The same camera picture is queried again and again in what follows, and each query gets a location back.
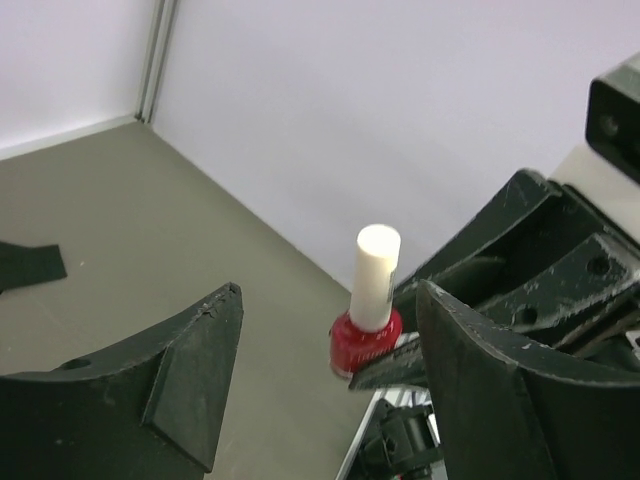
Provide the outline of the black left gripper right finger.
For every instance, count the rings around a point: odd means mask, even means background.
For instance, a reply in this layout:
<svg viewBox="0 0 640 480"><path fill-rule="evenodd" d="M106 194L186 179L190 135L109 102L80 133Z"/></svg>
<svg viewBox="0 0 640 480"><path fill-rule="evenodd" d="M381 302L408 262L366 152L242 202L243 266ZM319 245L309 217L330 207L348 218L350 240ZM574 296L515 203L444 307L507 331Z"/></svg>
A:
<svg viewBox="0 0 640 480"><path fill-rule="evenodd" d="M638 478L638 373L500 327L430 281L416 313L448 478Z"/></svg>

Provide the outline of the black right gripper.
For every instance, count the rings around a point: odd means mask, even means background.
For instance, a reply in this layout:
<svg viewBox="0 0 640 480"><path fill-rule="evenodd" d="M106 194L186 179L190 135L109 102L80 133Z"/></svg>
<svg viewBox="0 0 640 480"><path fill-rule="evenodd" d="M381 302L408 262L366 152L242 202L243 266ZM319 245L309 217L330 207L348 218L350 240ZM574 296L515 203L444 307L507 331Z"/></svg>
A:
<svg viewBox="0 0 640 480"><path fill-rule="evenodd" d="M637 370L636 345L627 334L639 328L638 243L575 189L561 193L531 169L517 171L399 283L394 298L412 292L420 279L511 242L533 219L507 257L497 293L476 311L564 353Z"/></svg>

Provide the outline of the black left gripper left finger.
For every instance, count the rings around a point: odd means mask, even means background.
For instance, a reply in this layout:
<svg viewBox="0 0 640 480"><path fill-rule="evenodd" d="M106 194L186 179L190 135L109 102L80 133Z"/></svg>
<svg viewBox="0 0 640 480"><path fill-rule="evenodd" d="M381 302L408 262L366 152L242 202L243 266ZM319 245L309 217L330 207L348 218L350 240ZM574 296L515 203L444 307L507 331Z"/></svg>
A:
<svg viewBox="0 0 640 480"><path fill-rule="evenodd" d="M227 283L51 371L1 379L5 479L201 479L214 467L243 322Z"/></svg>

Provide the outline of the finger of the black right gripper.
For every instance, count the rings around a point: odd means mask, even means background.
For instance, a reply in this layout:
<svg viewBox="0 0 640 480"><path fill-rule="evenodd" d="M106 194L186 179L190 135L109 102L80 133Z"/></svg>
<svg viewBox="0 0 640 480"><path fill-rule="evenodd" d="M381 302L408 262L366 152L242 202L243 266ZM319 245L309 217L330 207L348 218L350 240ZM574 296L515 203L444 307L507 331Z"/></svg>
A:
<svg viewBox="0 0 640 480"><path fill-rule="evenodd" d="M425 363L417 332L402 334L391 351L376 357L356 371L350 390L425 388Z"/></svg>

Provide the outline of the red nail polish bottle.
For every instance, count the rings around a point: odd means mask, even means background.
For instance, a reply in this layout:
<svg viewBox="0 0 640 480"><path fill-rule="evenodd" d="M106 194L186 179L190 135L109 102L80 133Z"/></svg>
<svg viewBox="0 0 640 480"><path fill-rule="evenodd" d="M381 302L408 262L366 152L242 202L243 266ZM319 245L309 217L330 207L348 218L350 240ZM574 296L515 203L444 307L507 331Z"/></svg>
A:
<svg viewBox="0 0 640 480"><path fill-rule="evenodd" d="M362 366L390 352L402 330L402 317L394 308L386 326L376 332L362 330L351 321L349 312L344 312L336 318L329 332L330 368L336 375L350 379Z"/></svg>

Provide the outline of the white nail polish cap brush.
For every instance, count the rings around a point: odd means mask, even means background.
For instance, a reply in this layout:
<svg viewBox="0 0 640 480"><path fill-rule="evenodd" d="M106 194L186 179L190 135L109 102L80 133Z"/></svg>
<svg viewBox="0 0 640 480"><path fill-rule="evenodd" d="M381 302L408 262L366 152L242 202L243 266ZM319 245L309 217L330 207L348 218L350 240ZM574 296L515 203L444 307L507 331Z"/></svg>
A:
<svg viewBox="0 0 640 480"><path fill-rule="evenodd" d="M377 332L389 322L400 247L400 234L385 224L368 225L357 235L348 312L362 331Z"/></svg>

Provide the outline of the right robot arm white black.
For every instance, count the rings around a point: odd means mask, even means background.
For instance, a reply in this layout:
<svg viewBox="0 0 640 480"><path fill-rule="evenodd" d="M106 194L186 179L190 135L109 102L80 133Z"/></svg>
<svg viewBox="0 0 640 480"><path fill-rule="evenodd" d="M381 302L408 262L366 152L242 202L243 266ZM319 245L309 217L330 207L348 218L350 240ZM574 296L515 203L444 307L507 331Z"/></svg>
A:
<svg viewBox="0 0 640 480"><path fill-rule="evenodd" d="M354 390L376 404L355 479L635 479L639 243L575 188L523 169L396 288L413 339Z"/></svg>

